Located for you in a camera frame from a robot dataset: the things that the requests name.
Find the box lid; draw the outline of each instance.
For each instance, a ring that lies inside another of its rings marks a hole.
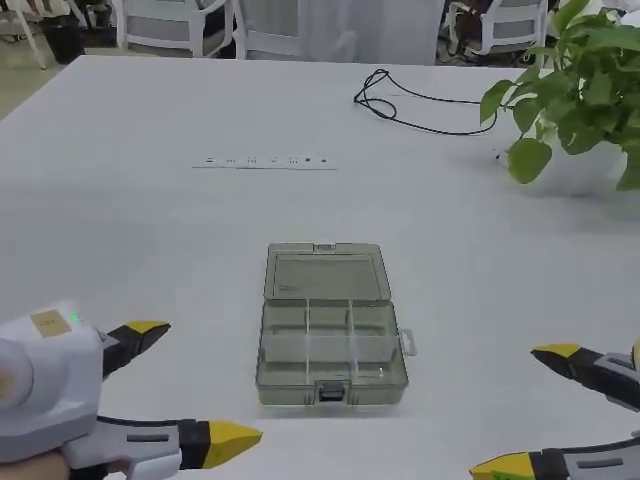
[[[389,300],[391,290],[378,245],[273,243],[267,299]]]

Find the white table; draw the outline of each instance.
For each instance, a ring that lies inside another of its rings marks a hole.
[[[212,478],[458,480],[499,453],[625,438],[638,428],[630,412],[557,377],[529,349],[630,349],[640,333],[637,198],[532,198],[496,166],[513,139],[508,120],[475,138],[382,122],[351,104],[370,72],[79,59],[0,123],[2,315],[73,297],[105,329],[173,322],[109,380],[103,412],[264,429],[261,446]],[[473,99],[519,72],[392,73]],[[474,107],[393,98],[407,119],[477,126]],[[283,153],[328,155],[339,170],[191,169],[207,154]],[[299,240],[382,247],[399,322],[418,347],[403,402],[382,418],[282,420],[296,413],[258,405],[267,245]]]

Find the power strip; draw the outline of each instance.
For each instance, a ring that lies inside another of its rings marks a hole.
[[[330,158],[318,156],[272,156],[272,157],[207,157],[192,168],[236,168],[249,170],[337,170]]]

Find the black cable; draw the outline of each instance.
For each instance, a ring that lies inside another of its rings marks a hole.
[[[367,91],[369,89],[373,88],[383,80],[389,80],[393,85],[395,85],[398,89],[402,90],[403,92],[418,98],[423,98],[425,100],[432,100],[434,102],[444,102],[444,103],[458,103],[463,105],[480,105],[480,102],[475,100],[455,100],[451,98],[439,98],[439,97],[432,97],[430,95],[424,95],[422,93],[411,91],[408,88],[405,88],[402,85],[400,85],[398,82],[396,82],[393,78],[391,78],[391,74],[389,73],[389,71],[384,70],[382,68],[378,68],[375,72],[373,72],[371,75],[367,77],[367,79],[364,81],[364,85],[362,89],[360,89],[360,91],[353,97],[353,103],[366,108],[367,110],[369,110],[370,112],[373,112],[375,115],[377,115],[379,118],[382,118],[383,120],[389,120],[391,122],[398,123],[400,125],[417,128],[418,130],[422,130],[429,133],[436,133],[438,135],[450,135],[450,136],[456,136],[456,137],[479,135],[481,133],[488,132],[496,124],[496,120],[498,118],[497,114],[493,115],[491,124],[488,125],[487,127],[481,128],[479,130],[468,131],[468,132],[447,132],[445,130],[438,130],[436,128],[425,127],[422,125],[416,125],[415,123],[410,123],[404,120],[400,120],[398,118],[398,109],[393,103],[391,103],[389,100],[385,100],[384,98],[371,98],[367,95]],[[381,103],[383,105],[390,107],[393,113],[391,113],[391,115],[384,113],[382,110],[372,105],[376,103],[378,104]]]

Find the clear plastic box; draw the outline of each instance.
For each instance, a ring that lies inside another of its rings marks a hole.
[[[269,246],[256,371],[264,405],[389,405],[409,380],[380,248]]]

